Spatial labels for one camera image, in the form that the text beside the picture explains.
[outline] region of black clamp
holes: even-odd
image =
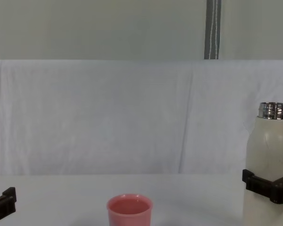
[[[2,196],[0,196],[0,220],[16,211],[16,201],[16,189],[14,187],[10,187],[2,193]]]
[[[273,203],[283,204],[283,177],[272,182],[245,169],[242,171],[242,181],[246,183],[246,190],[263,195]]]

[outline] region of white bottle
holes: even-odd
[[[260,104],[247,143],[246,169],[270,181],[283,177],[283,103]],[[283,204],[245,190],[243,226],[283,226]]]

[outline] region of cup rim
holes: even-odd
[[[110,205],[113,201],[118,200],[119,198],[121,198],[121,197],[123,197],[123,196],[134,196],[134,197],[139,196],[139,197],[141,197],[141,199],[143,199],[143,200],[148,204],[149,208],[146,209],[146,210],[143,211],[143,212],[135,213],[135,214],[123,214],[123,213],[117,213],[117,212],[111,210],[110,207],[109,207],[109,205]],[[146,197],[146,196],[144,196],[144,195],[142,195],[142,194],[125,193],[125,194],[119,194],[119,195],[114,196],[114,197],[112,197],[111,199],[109,199],[108,202],[107,202],[106,208],[108,209],[109,212],[113,213],[114,215],[120,216],[120,217],[138,217],[138,216],[140,216],[140,215],[145,214],[145,212],[147,212],[147,211],[151,211],[152,208],[153,208],[153,202],[151,201],[151,199],[149,199],[148,197]]]

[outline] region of table surface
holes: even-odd
[[[107,226],[106,202],[123,193],[153,200],[152,226],[240,225],[240,175],[4,176],[16,187],[16,212],[0,226]]]

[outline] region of metal bottle neck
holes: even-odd
[[[283,103],[260,103],[258,117],[262,119],[283,120]]]

